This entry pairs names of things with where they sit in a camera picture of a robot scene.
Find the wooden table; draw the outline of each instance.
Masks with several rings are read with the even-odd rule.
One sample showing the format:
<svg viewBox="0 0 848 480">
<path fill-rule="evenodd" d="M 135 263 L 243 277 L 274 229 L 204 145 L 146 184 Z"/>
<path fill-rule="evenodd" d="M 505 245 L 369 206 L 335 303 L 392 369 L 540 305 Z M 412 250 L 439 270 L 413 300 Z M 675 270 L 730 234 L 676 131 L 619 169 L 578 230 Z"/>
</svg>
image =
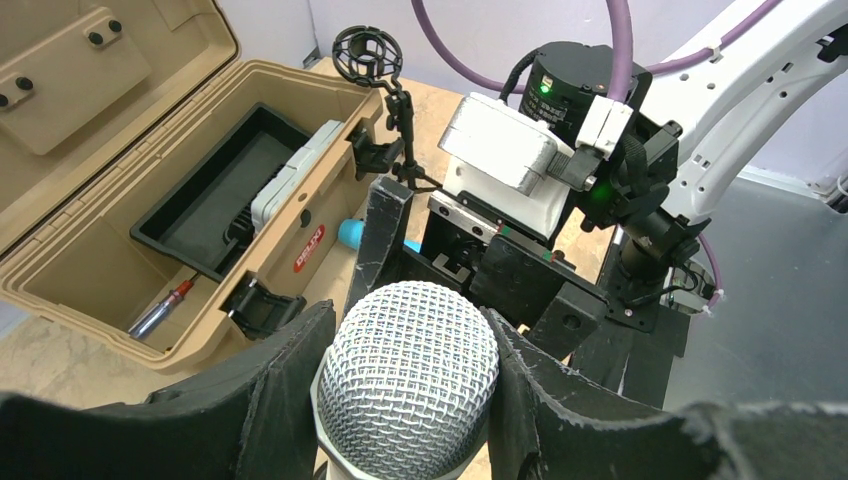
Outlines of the wooden table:
<svg viewBox="0 0 848 480">
<path fill-rule="evenodd" d="M 336 75 L 332 62 L 324 59 L 314 71 Z M 437 144 L 462 96 L 430 85 L 403 80 L 415 108 L 416 160 L 429 175 L 444 179 L 448 155 Z M 396 136 L 379 132 L 378 141 Z M 409 219 L 408 238 L 420 241 L 427 220 L 426 195 L 418 196 Z M 556 248 L 577 265 L 577 272 L 594 281 L 609 243 L 610 231 L 583 233 L 582 215 L 569 219 Z M 307 299 L 333 299 L 341 311 L 353 272 L 355 254 L 337 242 L 307 286 Z M 243 343 L 225 342 L 215 359 L 226 358 L 243 348 Z M 160 375 L 128 360 L 103 344 L 47 320 L 32 317 L 8 337 L 0 340 L 0 390 L 14 390 L 75 408 L 91 408 L 114 402 L 138 403 L 153 390 L 171 385 L 193 372 Z M 488 453 L 484 448 L 462 476 L 490 478 Z"/>
</svg>

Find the black tray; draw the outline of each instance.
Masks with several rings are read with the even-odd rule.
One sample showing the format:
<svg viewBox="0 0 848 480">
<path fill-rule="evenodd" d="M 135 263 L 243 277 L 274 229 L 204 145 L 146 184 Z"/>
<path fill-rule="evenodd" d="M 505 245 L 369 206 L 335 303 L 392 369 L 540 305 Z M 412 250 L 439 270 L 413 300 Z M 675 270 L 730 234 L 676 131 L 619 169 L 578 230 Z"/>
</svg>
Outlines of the black tray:
<svg viewBox="0 0 848 480">
<path fill-rule="evenodd" d="M 250 202 L 309 137 L 256 104 L 130 237 L 220 283 L 253 239 Z"/>
</svg>

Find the red logo sticker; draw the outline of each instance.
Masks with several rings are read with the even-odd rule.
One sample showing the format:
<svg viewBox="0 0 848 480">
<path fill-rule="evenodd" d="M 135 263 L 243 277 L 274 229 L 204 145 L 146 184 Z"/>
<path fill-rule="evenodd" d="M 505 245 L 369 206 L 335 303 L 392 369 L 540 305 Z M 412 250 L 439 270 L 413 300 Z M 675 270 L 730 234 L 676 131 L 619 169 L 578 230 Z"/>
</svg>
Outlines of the red logo sticker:
<svg viewBox="0 0 848 480">
<path fill-rule="evenodd" d="M 306 262 L 309 260 L 309 257 L 315 253 L 315 250 L 318 249 L 318 244 L 321 243 L 321 240 L 324 238 L 324 225 L 320 225 L 318 230 L 315 230 L 315 233 L 312 234 L 312 238 L 309 239 L 309 243 L 303 247 L 303 251 L 298 255 L 297 260 L 294 261 L 294 273 L 300 273 L 303 270 L 303 267 L 306 265 Z"/>
</svg>

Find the open toolbox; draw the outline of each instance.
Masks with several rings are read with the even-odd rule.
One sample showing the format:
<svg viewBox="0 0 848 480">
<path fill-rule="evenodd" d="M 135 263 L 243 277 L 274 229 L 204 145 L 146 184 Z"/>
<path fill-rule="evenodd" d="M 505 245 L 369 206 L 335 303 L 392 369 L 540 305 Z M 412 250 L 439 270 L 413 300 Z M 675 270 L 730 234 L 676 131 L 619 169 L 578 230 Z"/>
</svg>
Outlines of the open toolbox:
<svg viewBox="0 0 848 480">
<path fill-rule="evenodd" d="M 211 0 L 13 2 L 0 32 L 3 301 L 163 372 L 200 362 L 227 334 L 253 338 L 236 322 L 254 310 L 280 316 L 291 307 L 280 298 L 302 302 L 365 199 L 371 179 L 356 180 L 346 139 L 362 128 L 373 138 L 376 93 L 239 61 Z M 191 215 L 204 209 L 214 215 Z M 228 252 L 245 215 L 258 223 L 230 231 Z M 131 338 L 195 272 L 182 304 Z"/>
</svg>

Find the tan case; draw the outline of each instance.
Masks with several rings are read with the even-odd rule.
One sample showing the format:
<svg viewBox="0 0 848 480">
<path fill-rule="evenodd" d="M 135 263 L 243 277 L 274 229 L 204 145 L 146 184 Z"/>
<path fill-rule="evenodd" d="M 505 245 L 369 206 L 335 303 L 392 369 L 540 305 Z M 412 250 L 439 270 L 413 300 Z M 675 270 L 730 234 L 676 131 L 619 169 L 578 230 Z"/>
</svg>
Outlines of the tan case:
<svg viewBox="0 0 848 480">
<path fill-rule="evenodd" d="M 355 180 L 345 139 L 360 125 L 374 135 L 376 93 L 238 61 L 212 0 L 12 0 L 3 9 L 0 299 L 165 373 L 203 360 L 228 332 L 241 335 L 222 304 L 245 274 L 274 294 L 303 292 L 365 198 L 370 179 Z M 130 228 L 258 102 L 307 132 L 346 123 L 224 281 L 201 278 L 144 343 L 131 339 L 138 316 L 193 272 L 132 240 Z M 301 228 L 305 208 L 313 220 Z M 330 240 L 295 273 L 318 225 Z"/>
</svg>

